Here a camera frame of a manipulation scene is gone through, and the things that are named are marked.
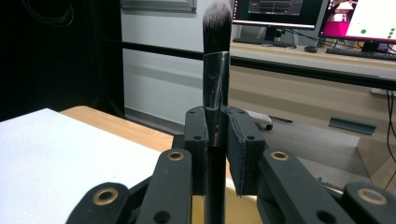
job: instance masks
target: brush ferrule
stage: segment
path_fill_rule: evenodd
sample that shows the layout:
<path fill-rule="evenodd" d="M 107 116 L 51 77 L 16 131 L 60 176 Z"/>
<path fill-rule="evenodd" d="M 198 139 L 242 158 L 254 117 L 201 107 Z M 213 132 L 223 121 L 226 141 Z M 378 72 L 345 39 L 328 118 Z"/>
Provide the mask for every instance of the brush ferrule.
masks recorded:
<path fill-rule="evenodd" d="M 204 108 L 209 145 L 223 146 L 227 138 L 227 116 L 230 80 L 230 51 L 204 55 Z"/>

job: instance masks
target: makeup brush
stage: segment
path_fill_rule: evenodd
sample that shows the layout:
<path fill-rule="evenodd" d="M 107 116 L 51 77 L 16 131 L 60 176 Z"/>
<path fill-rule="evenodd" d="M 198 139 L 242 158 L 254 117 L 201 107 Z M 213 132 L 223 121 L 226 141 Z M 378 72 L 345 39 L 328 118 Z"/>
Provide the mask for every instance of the makeup brush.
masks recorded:
<path fill-rule="evenodd" d="M 206 9 L 203 21 L 204 54 L 230 50 L 232 14 L 226 0 L 215 0 Z"/>
<path fill-rule="evenodd" d="M 205 224 L 225 223 L 225 161 L 227 143 L 232 11 L 226 0 L 215 0 L 203 19 L 203 94 L 209 146 L 205 177 Z"/>

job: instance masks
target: keyboard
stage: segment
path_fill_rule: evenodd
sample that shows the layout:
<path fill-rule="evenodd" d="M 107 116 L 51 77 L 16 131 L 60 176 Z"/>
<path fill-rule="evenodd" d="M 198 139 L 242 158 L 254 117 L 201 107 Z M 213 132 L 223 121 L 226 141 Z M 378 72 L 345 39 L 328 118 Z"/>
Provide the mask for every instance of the keyboard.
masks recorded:
<path fill-rule="evenodd" d="M 296 46 L 291 43 L 286 43 L 282 41 L 272 41 L 272 40 L 264 40 L 264 39 L 256 39 L 256 38 L 234 38 L 233 42 L 242 43 L 242 44 L 253 44 L 253 45 L 268 45 L 272 47 L 280 47 L 280 48 L 295 48 Z"/>
<path fill-rule="evenodd" d="M 357 51 L 352 49 L 326 49 L 326 53 L 396 62 L 396 54 Z"/>

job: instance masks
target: white wall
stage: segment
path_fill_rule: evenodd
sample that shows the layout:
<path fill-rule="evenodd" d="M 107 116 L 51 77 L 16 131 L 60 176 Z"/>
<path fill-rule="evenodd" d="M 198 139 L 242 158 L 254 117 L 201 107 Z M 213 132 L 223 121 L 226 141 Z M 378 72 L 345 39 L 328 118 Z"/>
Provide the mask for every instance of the white wall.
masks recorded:
<path fill-rule="evenodd" d="M 196 14 L 122 10 L 122 40 L 202 52 L 210 3 L 198 0 Z M 184 124 L 186 111 L 202 105 L 202 61 L 125 49 L 123 62 L 126 108 Z"/>

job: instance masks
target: computer monitor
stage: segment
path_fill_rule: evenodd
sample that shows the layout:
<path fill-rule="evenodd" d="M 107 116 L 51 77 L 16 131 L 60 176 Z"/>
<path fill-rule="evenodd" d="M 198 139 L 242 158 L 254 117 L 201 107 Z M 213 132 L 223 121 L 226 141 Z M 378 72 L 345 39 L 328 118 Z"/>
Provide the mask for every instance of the computer monitor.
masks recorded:
<path fill-rule="evenodd" d="M 319 37 L 363 41 L 361 51 L 396 44 L 395 0 L 326 0 Z"/>
<path fill-rule="evenodd" d="M 276 28 L 314 30 L 322 0 L 234 0 L 233 24 L 267 27 L 264 39 L 275 40 Z"/>

